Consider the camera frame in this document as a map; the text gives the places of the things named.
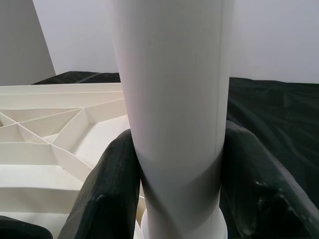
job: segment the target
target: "white backdrop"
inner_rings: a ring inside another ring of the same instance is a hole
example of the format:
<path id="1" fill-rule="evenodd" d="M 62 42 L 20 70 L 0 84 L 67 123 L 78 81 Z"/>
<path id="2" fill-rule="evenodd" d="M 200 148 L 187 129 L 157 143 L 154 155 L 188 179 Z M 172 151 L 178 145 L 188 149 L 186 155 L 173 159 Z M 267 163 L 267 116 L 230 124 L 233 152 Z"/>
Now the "white backdrop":
<path id="1" fill-rule="evenodd" d="M 33 0 L 56 74 L 117 72 L 107 0 Z M 319 0 L 235 0 L 231 76 L 319 82 Z"/>

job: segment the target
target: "white pipe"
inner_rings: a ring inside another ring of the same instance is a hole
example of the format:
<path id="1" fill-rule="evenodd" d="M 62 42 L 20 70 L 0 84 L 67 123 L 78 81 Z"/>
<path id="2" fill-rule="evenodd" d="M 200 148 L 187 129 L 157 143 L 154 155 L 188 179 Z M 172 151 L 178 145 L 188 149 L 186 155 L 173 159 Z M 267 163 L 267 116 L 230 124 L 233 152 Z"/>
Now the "white pipe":
<path id="1" fill-rule="evenodd" d="M 228 95 L 232 0 L 108 0 L 150 239 L 211 239 Z"/>

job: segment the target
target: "honeycomb tray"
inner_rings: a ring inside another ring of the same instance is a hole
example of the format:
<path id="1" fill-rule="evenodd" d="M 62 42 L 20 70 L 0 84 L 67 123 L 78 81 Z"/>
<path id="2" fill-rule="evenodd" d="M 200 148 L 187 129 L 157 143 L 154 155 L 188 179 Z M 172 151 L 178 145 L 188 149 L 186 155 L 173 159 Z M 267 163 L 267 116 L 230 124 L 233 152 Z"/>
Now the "honeycomb tray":
<path id="1" fill-rule="evenodd" d="M 87 175 L 128 128 L 120 83 L 0 87 L 0 215 L 57 238 Z M 139 223 L 144 209 L 141 191 Z"/>

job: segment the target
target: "black cloth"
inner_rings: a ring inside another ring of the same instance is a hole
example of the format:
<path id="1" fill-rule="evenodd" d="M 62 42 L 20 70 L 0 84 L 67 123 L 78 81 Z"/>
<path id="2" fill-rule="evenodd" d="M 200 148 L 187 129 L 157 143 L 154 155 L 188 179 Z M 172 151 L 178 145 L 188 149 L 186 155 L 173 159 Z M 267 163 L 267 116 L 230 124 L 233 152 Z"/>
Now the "black cloth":
<path id="1" fill-rule="evenodd" d="M 67 72 L 41 84 L 120 82 Z M 230 78 L 221 208 L 230 237 L 319 238 L 319 85 Z"/>
<path id="2" fill-rule="evenodd" d="M 53 239 L 47 229 L 0 216 L 0 239 Z"/>
<path id="3" fill-rule="evenodd" d="M 131 130 L 120 134 L 85 180 L 59 239 L 133 239 L 140 168 Z"/>

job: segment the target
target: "gray wall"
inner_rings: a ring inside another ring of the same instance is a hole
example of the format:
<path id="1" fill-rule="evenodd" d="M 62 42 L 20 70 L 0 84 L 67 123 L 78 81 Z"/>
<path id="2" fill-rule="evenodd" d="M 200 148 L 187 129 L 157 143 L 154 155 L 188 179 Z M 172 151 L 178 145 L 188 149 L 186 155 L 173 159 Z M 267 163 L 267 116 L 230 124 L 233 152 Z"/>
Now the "gray wall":
<path id="1" fill-rule="evenodd" d="M 54 76 L 32 0 L 0 0 L 0 85 Z"/>

